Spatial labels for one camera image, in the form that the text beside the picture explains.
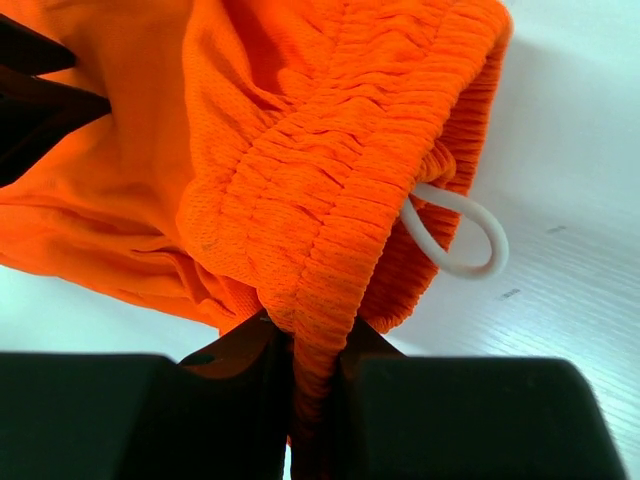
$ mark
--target orange fabric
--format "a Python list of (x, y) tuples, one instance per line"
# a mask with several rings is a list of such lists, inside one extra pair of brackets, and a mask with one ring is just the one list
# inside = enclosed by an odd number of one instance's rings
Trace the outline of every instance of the orange fabric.
[[(496, 0), (0, 0), (107, 96), (0, 191), (0, 261), (228, 331), (294, 335), (306, 445), (359, 313), (398, 325), (436, 274), (397, 222), (466, 194), (511, 31)], [(421, 205), (448, 246), (457, 215)]]

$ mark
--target orange garment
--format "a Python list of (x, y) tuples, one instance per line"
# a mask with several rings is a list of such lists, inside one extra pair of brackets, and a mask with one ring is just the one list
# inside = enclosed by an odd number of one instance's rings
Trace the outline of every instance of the orange garment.
[[(0, 261), (228, 331), (293, 334), (293, 445), (359, 313), (398, 325), (436, 274), (417, 181), (466, 194), (511, 27), (496, 0), (0, 0), (62, 43), (47, 78), (109, 98), (0, 191)], [(422, 205), (444, 246), (458, 217)]]

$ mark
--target black object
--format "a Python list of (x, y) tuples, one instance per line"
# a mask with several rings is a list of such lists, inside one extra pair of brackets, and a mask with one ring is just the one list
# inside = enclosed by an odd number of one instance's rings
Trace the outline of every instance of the black object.
[[(255, 316), (180, 365), (0, 354), (0, 478), (282, 478), (288, 339)], [(568, 362), (407, 358), (358, 320), (331, 400), (334, 478), (624, 479)]]
[(111, 111), (99, 95), (34, 77), (74, 63), (62, 45), (0, 15), (0, 187), (66, 135)]

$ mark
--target table surface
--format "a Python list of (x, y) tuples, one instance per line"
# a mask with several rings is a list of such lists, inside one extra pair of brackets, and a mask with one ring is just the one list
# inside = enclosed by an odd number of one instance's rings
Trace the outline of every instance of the table surface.
[[(441, 274), (390, 340), (409, 354), (557, 356), (593, 386), (640, 479), (640, 2), (506, 0), (516, 34), (472, 197), (506, 272)], [(481, 262), (463, 222), (452, 254)], [(0, 350), (158, 352), (217, 337), (60, 280), (0, 268)]]

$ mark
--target white drawstring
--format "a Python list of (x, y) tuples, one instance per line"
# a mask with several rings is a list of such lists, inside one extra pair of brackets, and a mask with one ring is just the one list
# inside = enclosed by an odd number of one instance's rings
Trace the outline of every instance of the white drawstring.
[(438, 245), (424, 227), (411, 200), (405, 200), (400, 218), (414, 241), (436, 266), (456, 277), (469, 279), (488, 278), (504, 269), (509, 259), (509, 241), (500, 222), (486, 208), (467, 197), (425, 183), (417, 185), (412, 194), (428, 203), (461, 213), (477, 223), (489, 238), (491, 256), (487, 263), (480, 266), (458, 263)]

